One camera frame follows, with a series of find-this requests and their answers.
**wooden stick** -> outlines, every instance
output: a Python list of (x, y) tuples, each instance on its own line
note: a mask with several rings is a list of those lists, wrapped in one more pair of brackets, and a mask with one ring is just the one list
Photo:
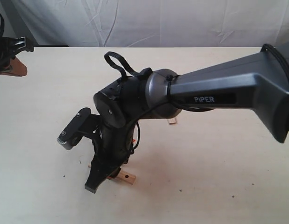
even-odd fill
[(121, 180), (133, 185), (135, 182), (136, 176), (131, 174), (131, 173), (128, 173), (124, 170), (120, 170), (120, 172), (118, 173), (116, 178), (121, 179)]
[(171, 118), (171, 119), (167, 119), (167, 121), (168, 121), (169, 125), (176, 125), (177, 124), (176, 117), (175, 118)]

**white table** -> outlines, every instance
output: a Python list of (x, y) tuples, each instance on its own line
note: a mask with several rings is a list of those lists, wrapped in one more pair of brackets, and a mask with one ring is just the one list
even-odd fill
[(94, 93), (119, 77), (103, 55), (136, 70), (179, 74), (259, 48), (36, 48), (23, 78), (0, 76), (0, 224), (289, 224), (289, 136), (274, 140), (249, 110), (182, 112), (178, 125), (142, 120), (124, 169), (135, 184), (84, 189), (92, 144), (66, 151), (56, 138)]

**wooden block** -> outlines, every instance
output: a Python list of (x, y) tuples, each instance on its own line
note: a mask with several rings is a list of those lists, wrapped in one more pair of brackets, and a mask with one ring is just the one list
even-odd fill
[(177, 124), (176, 117), (175, 118), (171, 118), (171, 119), (167, 119), (167, 121), (168, 121), (169, 125), (176, 125)]
[(124, 170), (121, 170), (116, 178), (121, 179), (121, 180), (133, 185), (135, 182), (136, 176), (131, 174), (131, 173), (128, 173)]

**white fabric curtain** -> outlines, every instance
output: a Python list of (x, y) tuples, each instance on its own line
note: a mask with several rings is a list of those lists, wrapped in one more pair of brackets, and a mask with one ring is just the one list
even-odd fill
[(289, 41), (289, 0), (13, 0), (39, 44), (261, 46)]

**black strap loop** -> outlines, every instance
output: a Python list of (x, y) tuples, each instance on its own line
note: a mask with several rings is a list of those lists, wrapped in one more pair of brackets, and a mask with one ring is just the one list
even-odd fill
[[(115, 64), (112, 59), (110, 57), (114, 57), (115, 59), (117, 59), (121, 65), (123, 66), (120, 67), (118, 66), (117, 64)], [(121, 76), (123, 78), (127, 78), (127, 73), (126, 71), (131, 74), (132, 76), (138, 76), (139, 73), (136, 72), (134, 69), (131, 68), (131, 66), (128, 64), (128, 62), (125, 60), (125, 58), (123, 56), (121, 56), (120, 54), (118, 53), (115, 53), (115, 52), (112, 52), (112, 51), (109, 51), (107, 52), (105, 55), (104, 55), (104, 58), (106, 60), (106, 62), (114, 69), (118, 70), (120, 73), (121, 73)]]
[(2, 16), (2, 14), (0, 13), (0, 39), (3, 37), (3, 33), (4, 33), (4, 18)]
[(287, 60), (283, 57), (283, 55), (276, 48), (274, 48), (272, 45), (267, 44), (267, 43), (265, 43), (261, 48), (261, 52), (266, 52), (266, 51), (270, 52), (275, 57), (275, 59), (279, 62), (289, 82), (289, 63), (287, 62)]

